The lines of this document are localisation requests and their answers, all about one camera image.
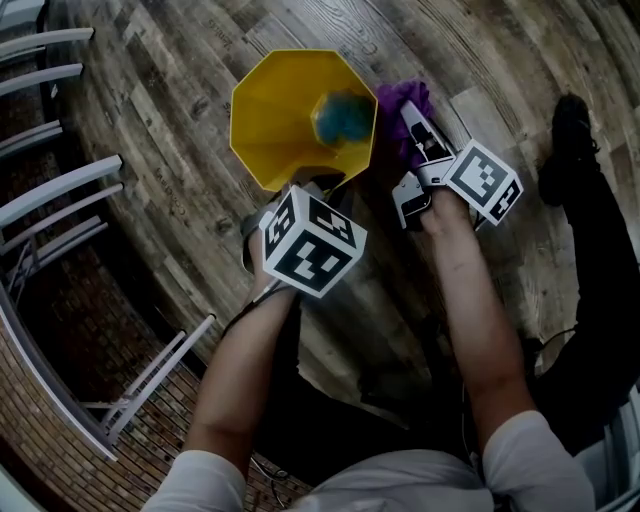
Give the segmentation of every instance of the sneaker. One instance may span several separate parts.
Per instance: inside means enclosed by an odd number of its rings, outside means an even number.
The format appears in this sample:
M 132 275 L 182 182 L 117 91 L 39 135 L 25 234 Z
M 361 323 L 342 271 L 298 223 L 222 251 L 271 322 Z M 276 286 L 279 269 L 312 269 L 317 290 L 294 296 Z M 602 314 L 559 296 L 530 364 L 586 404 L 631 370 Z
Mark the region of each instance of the sneaker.
M 550 206 L 560 206 L 569 184 L 584 172 L 600 171 L 599 148 L 591 137 L 589 109 L 582 98 L 567 94 L 553 114 L 553 155 L 539 172 L 538 190 Z

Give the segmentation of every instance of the purple microfiber towel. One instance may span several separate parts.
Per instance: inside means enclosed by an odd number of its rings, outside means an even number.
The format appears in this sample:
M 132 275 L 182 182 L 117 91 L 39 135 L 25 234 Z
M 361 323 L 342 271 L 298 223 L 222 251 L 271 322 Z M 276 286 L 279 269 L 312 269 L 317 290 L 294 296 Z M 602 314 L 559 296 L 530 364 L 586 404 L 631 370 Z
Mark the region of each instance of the purple microfiber towel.
M 410 80 L 396 85 L 381 85 L 376 95 L 385 131 L 391 140 L 399 141 L 400 158 L 409 161 L 412 167 L 417 167 L 424 162 L 424 158 L 414 151 L 415 145 L 407 125 L 402 120 L 400 109 L 407 100 L 411 100 L 425 117 L 429 117 L 433 107 L 429 103 L 427 84 L 420 80 Z

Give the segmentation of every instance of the black pants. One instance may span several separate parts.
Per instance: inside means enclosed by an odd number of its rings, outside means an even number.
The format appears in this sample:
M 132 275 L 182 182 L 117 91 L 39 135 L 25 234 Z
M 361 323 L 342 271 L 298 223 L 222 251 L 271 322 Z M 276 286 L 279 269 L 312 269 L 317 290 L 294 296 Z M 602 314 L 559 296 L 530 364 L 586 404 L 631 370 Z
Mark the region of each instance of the black pants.
M 578 325 L 558 360 L 531 391 L 554 432 L 576 454 L 602 437 L 603 426 L 640 377 L 636 334 L 640 272 L 604 176 L 585 176 L 574 197 L 566 201 L 565 212 L 575 239 Z M 380 453 L 412 448 L 456 452 L 455 442 L 446 436 L 418 435 L 316 390 L 298 374 L 299 335 L 296 304 L 278 339 L 269 401 L 256 436 L 255 448 L 261 455 L 317 485 Z M 444 408 L 448 413 L 459 411 L 458 392 L 449 390 L 443 397 L 457 401 Z M 447 431 L 459 438 L 459 415 L 449 420 L 452 423 L 438 434 Z

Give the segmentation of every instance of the yellow octagonal bucket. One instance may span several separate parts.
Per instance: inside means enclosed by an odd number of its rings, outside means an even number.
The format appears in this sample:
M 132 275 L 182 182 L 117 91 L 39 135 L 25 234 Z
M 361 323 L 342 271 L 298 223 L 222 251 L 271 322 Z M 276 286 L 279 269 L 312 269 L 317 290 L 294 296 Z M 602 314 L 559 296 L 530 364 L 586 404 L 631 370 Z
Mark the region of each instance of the yellow octagonal bucket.
M 316 137 L 314 109 L 336 91 L 374 105 L 369 136 L 329 146 Z M 234 89 L 231 148 L 266 190 L 279 191 L 303 167 L 343 172 L 350 180 L 369 166 L 378 101 L 333 50 L 274 50 Z

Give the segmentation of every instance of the person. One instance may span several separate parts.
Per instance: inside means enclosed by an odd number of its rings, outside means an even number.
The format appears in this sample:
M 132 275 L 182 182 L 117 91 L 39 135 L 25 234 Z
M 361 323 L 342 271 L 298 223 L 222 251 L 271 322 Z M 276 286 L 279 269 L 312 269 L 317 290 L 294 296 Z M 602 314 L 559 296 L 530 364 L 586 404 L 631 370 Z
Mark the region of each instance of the person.
M 297 371 L 299 298 L 285 288 L 235 323 L 201 383 L 184 451 L 145 512 L 243 508 L 253 450 L 315 485 L 300 511 L 595 510 L 573 458 L 640 375 L 635 292 L 640 278 L 624 220 L 599 172 L 584 102 L 563 97 L 554 154 L 540 171 L 543 200 L 563 205 L 573 227 L 578 325 L 557 362 L 527 385 L 516 331 L 493 287 L 468 207 L 433 194 L 421 217 L 441 283 L 451 342 L 469 398 L 482 467 L 476 471 L 429 440 L 324 395 Z M 255 284 L 261 240 L 249 238 Z

